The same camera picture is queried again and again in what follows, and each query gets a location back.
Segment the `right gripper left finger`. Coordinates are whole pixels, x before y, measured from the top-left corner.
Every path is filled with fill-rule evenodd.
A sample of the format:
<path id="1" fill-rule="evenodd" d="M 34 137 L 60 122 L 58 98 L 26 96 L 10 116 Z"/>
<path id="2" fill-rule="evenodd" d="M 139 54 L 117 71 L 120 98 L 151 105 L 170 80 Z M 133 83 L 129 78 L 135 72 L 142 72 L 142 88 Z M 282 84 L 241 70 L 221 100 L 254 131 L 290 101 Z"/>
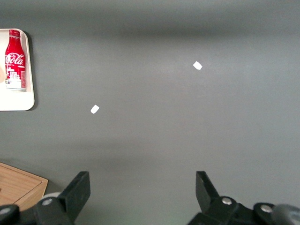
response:
<path id="1" fill-rule="evenodd" d="M 57 196 L 40 200 L 34 207 L 38 225 L 73 225 L 90 197 L 90 174 L 79 172 Z"/>

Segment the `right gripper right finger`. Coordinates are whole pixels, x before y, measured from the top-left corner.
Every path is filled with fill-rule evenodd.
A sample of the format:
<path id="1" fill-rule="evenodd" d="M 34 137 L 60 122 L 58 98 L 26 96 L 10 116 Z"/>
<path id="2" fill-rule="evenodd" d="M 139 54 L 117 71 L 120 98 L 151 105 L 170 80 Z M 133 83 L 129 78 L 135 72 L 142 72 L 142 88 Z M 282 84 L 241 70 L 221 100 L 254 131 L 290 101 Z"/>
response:
<path id="1" fill-rule="evenodd" d="M 274 204 L 259 202 L 249 209 L 228 196 L 220 196 L 205 171 L 197 171 L 195 194 L 201 212 L 189 225 L 273 225 Z"/>

